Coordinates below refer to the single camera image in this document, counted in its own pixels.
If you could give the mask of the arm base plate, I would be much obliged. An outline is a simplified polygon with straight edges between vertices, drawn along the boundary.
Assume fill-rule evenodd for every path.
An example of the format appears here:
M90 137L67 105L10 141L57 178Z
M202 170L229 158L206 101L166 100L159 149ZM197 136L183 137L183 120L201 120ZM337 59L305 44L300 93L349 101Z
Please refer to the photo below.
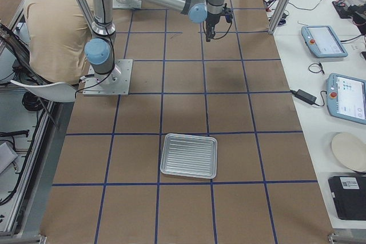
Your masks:
M113 9L120 10L133 10L133 9L141 9L142 1L141 0L113 0Z
M132 74L133 60L118 59L112 73L106 80L104 75L94 73L92 65L89 66L89 74L93 77L87 78L86 89L82 91L84 96L107 96L107 95L128 95Z

